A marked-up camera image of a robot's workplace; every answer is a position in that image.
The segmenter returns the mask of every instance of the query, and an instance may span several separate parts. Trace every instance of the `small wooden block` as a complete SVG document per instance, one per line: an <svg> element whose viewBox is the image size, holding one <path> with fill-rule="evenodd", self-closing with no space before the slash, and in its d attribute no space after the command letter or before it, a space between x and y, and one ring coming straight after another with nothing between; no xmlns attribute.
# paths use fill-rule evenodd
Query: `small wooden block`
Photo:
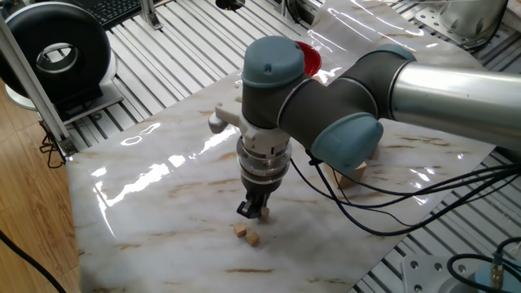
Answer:
<svg viewBox="0 0 521 293"><path fill-rule="evenodd" d="M350 176L352 179L356 179L356 180L360 181L362 175L364 175L364 172L366 171L366 168L367 168L367 164L366 164L366 162L364 162L360 166L358 166L358 168L355 169L355 171L353 173L350 173L347 175ZM330 167L329 165L326 165L326 173L329 176L329 178L333 181L333 184L335 185L335 187L337 187L337 188L346 189L346 188L349 188L356 184L355 182L342 176L342 174L340 174L336 171L333 171L333 168ZM336 178L339 180L339 183L340 183L339 186L337 186L337 184L336 184L335 175L334 175L335 173L336 173Z"/></svg>
<svg viewBox="0 0 521 293"><path fill-rule="evenodd" d="M260 239L261 238L255 231L246 234L246 242L250 244L251 247L257 245Z"/></svg>
<svg viewBox="0 0 521 293"><path fill-rule="evenodd" d="M241 238L244 235L246 235L246 224L240 222L234 225L235 233L237 234L237 237Z"/></svg>
<svg viewBox="0 0 521 293"><path fill-rule="evenodd" d="M262 207L262 209L260 210L260 221L266 222L268 220L268 216L269 216L269 208Z"/></svg>
<svg viewBox="0 0 521 293"><path fill-rule="evenodd" d="M367 159L369 159L369 160L376 160L376 159L378 159L378 154L379 154L379 153L378 153L378 146L377 146L377 147L376 147L376 150L374 150L373 153L370 154L370 155L367 157Z"/></svg>

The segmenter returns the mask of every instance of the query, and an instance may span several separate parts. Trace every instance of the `metal bracket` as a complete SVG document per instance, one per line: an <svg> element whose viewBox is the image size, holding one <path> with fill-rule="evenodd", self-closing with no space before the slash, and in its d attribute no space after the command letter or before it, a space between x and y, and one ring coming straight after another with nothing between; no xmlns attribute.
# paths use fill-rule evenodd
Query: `metal bracket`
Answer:
<svg viewBox="0 0 521 293"><path fill-rule="evenodd" d="M449 38L459 46L464 47L466 49L471 49L473 47L482 45L494 32L494 27L492 27L474 37L468 37L458 34L454 32L451 28L447 28L443 25L442 20L440 18L440 8L438 7L428 7L421 10L414 16L414 20L416 20L418 23L422 25L426 25L429 28L432 28L439 34Z"/></svg>
<svg viewBox="0 0 521 293"><path fill-rule="evenodd" d="M455 278L447 270L448 257L411 255L401 264L404 273L405 293L478 293ZM474 272L483 265L478 260L460 260L454 268L462 276L473 278Z"/></svg>
<svg viewBox="0 0 521 293"><path fill-rule="evenodd" d="M78 150L74 146L74 143L72 142L71 138L66 138L62 140L61 142L58 142L59 147L63 150L65 153L65 156L69 157L71 155L75 155Z"/></svg>
<svg viewBox="0 0 521 293"><path fill-rule="evenodd" d="M154 30L162 29L163 25L160 23L157 14L155 13L154 0L140 0L141 2L141 17Z"/></svg>
<svg viewBox="0 0 521 293"><path fill-rule="evenodd" d="M68 131L65 125L58 116L58 112L47 97L40 81L34 74L33 69L29 65L24 53L18 46L18 43L13 37L11 30L7 27L4 19L0 17L0 52L4 55L9 66L16 74L25 92L31 98L40 112L42 119L46 122L47 128L56 139L57 142L62 142L69 138Z"/></svg>

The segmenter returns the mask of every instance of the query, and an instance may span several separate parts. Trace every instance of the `glossy plastic sheet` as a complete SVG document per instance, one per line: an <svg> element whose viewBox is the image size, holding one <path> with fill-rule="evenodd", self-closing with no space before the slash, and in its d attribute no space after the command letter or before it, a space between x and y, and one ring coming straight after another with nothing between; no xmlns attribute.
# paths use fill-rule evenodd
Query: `glossy plastic sheet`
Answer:
<svg viewBox="0 0 521 293"><path fill-rule="evenodd" d="M479 68L466 52L424 36L380 2L330 0L304 39L321 52L318 76L326 83L387 42L406 46L423 62ZM240 96L238 74L67 163L85 291L345 292L400 242L358 229L294 170L269 199L269 224L235 212L245 196L235 154L240 133L229 127L212 134L208 118L218 101ZM389 120L383 124L363 181L390 190L415 191L471 171L493 148ZM293 151L304 175L323 189L302 146L293 142ZM360 188L347 192L357 203L389 200ZM408 199L388 211L414 223L445 194ZM373 229L403 228L385 215L350 212ZM258 247L234 235L230 226L240 221L260 235Z"/></svg>

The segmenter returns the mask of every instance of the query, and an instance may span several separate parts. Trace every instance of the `wooden floor plank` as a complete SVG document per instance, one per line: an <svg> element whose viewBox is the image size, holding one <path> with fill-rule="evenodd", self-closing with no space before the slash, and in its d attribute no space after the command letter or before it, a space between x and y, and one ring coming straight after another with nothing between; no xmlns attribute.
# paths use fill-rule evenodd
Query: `wooden floor plank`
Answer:
<svg viewBox="0 0 521 293"><path fill-rule="evenodd" d="M9 116L15 130L22 130L27 126L38 122L38 114L35 111L29 111L22 107L16 106L6 95L5 87L2 80L0 80L0 103L5 107L7 115Z"/></svg>
<svg viewBox="0 0 521 293"><path fill-rule="evenodd" d="M0 90L0 230L68 290L78 287L78 254L65 167L47 168L45 132ZM60 161L57 153L52 164ZM0 292L53 292L50 283L0 243Z"/></svg>
<svg viewBox="0 0 521 293"><path fill-rule="evenodd" d="M5 141L11 135L15 135L16 131L11 123L11 119L7 115L6 108L0 103L0 142Z"/></svg>

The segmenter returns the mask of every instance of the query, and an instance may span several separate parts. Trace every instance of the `metal grating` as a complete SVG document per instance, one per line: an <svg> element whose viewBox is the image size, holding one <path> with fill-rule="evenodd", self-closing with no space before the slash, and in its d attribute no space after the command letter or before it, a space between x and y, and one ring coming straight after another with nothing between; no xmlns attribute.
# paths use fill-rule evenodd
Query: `metal grating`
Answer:
<svg viewBox="0 0 521 293"><path fill-rule="evenodd" d="M414 15L425 8L421 3L393 3L390 6L410 23ZM420 26L425 33L448 40L429 28ZM490 71L521 73L521 34L502 25L497 35L482 51L474 56ZM510 161L493 152L479 168L509 164ZM461 198L477 185L464 186L447 195L431 215ZM425 228L407 235L392 249L349 293L401 293L401 262L404 256L426 254L452 256L461 253L477 253L491 256L495 247L504 239L521 235L521 179L517 179L499 192L484 199L456 208ZM509 259L521 260L521 256L506 253Z"/></svg>
<svg viewBox="0 0 521 293"><path fill-rule="evenodd" d="M306 33L272 2L248 2L235 14L212 1L179 0L157 7L159 31L140 16L108 31L118 59L114 83L125 99L68 126L77 148L96 145L237 71L256 39Z"/></svg>
<svg viewBox="0 0 521 293"><path fill-rule="evenodd" d="M160 31L148 29L137 16L107 32L119 62L115 83L125 100L70 125L77 147L85 149L102 142L236 71L242 66L247 46L257 38L306 33L304 27L279 15L274 2L248 1L252 5L233 14L220 11L207 0L177 0L158 7L164 26ZM425 7L417 3L390 6L411 23ZM420 28L444 39L429 28ZM519 73L521 34L503 25L491 44L475 57L488 70ZM478 168L508 163L494 152ZM433 212L451 204L469 188L475 186L455 190ZM521 235L520 195L521 178L500 192L457 208L413 232L350 293L403 292L401 262L409 254L489 255L503 239Z"/></svg>

